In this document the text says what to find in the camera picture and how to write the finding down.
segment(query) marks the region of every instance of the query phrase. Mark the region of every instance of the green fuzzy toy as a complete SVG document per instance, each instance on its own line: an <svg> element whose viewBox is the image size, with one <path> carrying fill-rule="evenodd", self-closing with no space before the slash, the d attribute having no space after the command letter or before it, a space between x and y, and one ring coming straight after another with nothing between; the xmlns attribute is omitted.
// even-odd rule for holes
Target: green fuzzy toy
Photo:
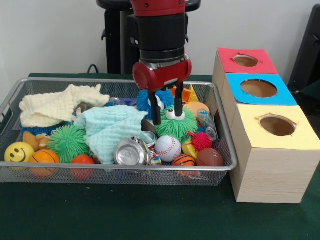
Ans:
<svg viewBox="0 0 320 240"><path fill-rule="evenodd" d="M89 147L85 143L86 132L73 125L59 127L48 143L48 149L60 158L60 163L69 164L82 154L87 155Z"/></svg>
<svg viewBox="0 0 320 240"><path fill-rule="evenodd" d="M177 120L174 108L161 112L161 124L155 126L159 137L172 136L182 142L188 137L188 133L195 133L198 130L198 123L195 114L187 107L183 108L185 118Z"/></svg>

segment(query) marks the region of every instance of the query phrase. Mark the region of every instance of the metal basket rim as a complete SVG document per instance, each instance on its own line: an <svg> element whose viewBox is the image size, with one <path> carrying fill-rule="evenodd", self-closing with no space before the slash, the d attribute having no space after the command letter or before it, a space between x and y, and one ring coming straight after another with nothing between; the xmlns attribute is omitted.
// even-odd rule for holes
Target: metal basket rim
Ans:
<svg viewBox="0 0 320 240"><path fill-rule="evenodd" d="M45 81L45 82L93 82L93 83L123 83L123 84L135 84L134 80L131 79L94 79L94 78L57 78L57 77L27 77L18 80L2 105L0 106L0 113L5 110L5 107L10 104L10 101L17 93L18 90L21 90L23 85L30 81ZM214 96L218 105L218 110L225 133L228 149L231 157L231 165L229 166L147 166L147 165L106 165L106 164L45 164L45 163L28 163L28 162L5 162L0 161L0 167L27 167L27 168L69 168L69 169L104 169L104 170L144 170L144 171L205 171L205 172L224 172L233 170L238 164L238 157L236 154L235 146L231 137L230 129L227 123L226 114L223 108L223 104L220 98L219 90L214 83L204 82L204 81L186 81L186 85L201 85L208 86L213 89Z"/></svg>

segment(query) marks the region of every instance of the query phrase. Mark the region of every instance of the wooden box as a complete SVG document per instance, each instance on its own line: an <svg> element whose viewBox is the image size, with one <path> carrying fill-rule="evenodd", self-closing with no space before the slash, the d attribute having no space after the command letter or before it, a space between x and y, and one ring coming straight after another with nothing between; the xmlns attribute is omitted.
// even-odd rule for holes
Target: wooden box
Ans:
<svg viewBox="0 0 320 240"><path fill-rule="evenodd" d="M263 49L219 47L215 56L212 82L217 85L220 95L226 74L278 74L278 71Z"/></svg>
<svg viewBox="0 0 320 240"><path fill-rule="evenodd" d="M221 100L230 128L238 104L297 105L277 74L227 73L225 76Z"/></svg>
<svg viewBox="0 0 320 240"><path fill-rule="evenodd" d="M238 104L231 134L237 202L302 201L319 164L320 141L299 106Z"/></svg>

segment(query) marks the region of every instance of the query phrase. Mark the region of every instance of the light blue towel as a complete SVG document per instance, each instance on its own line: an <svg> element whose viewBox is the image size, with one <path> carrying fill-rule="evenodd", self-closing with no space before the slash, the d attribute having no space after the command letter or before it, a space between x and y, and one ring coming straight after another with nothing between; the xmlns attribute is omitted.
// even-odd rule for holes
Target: light blue towel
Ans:
<svg viewBox="0 0 320 240"><path fill-rule="evenodd" d="M141 130L141 121L147 114L126 105L94 107L74 125L86 130L85 142L102 164L114 164L114 151L120 141L139 137L147 144L152 142Z"/></svg>

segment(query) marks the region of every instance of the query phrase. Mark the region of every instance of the baseball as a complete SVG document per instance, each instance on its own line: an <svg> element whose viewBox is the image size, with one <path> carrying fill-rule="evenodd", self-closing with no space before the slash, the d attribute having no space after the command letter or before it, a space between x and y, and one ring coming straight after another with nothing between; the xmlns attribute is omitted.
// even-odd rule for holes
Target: baseball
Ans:
<svg viewBox="0 0 320 240"><path fill-rule="evenodd" d="M181 154L181 143L172 136L162 136L154 146L155 153L163 162L171 163Z"/></svg>

